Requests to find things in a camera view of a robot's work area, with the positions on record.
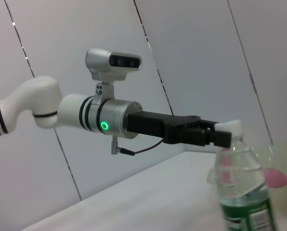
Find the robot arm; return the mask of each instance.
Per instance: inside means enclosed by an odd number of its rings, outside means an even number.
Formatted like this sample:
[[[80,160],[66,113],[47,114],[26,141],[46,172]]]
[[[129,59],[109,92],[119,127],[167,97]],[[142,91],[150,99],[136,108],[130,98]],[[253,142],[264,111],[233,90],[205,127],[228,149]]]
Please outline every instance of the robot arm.
[[[142,65],[137,55],[90,49],[86,66],[97,83],[93,96],[70,94],[62,99],[58,82],[51,77],[37,77],[19,86],[0,101],[0,135],[14,131],[19,114],[31,110],[41,128],[72,126],[113,136],[112,154],[134,155],[119,148],[117,138],[133,139],[139,133],[162,138],[164,143],[205,146],[214,143],[230,147],[231,133],[214,130],[215,122],[198,116],[173,116],[144,112],[138,102],[117,100],[115,80]]]

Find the black cable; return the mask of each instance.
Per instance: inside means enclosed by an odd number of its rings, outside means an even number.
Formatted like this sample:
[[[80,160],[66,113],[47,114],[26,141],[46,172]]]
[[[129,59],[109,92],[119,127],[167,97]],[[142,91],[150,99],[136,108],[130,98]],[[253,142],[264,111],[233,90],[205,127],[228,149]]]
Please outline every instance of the black cable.
[[[143,153],[143,152],[146,152],[146,151],[149,151],[157,146],[159,146],[162,142],[163,142],[164,139],[162,139],[160,142],[156,143],[155,145],[149,147],[149,148],[146,148],[146,149],[142,149],[140,151],[137,151],[137,152],[133,152],[131,150],[128,150],[128,149],[125,149],[125,148],[120,148],[120,153],[122,154],[126,154],[126,155],[132,155],[132,156],[135,156],[135,154],[138,154],[138,153]]]

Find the plastic bottle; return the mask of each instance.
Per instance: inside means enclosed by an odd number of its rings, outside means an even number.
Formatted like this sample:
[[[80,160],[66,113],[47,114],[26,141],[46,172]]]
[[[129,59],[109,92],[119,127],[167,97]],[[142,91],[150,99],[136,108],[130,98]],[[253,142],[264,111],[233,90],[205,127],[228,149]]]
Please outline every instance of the plastic bottle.
[[[215,125],[232,133],[231,147],[217,153],[215,179],[229,231],[276,231],[266,179],[243,142],[240,120]]]

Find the white bottle cap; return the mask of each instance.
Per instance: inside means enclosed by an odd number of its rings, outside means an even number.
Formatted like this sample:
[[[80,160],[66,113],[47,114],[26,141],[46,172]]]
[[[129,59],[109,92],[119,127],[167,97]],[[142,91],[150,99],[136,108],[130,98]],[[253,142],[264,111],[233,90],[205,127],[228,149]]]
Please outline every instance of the white bottle cap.
[[[243,125],[240,120],[232,120],[226,123],[217,123],[214,125],[216,131],[231,132],[232,138],[242,137],[244,135]]]

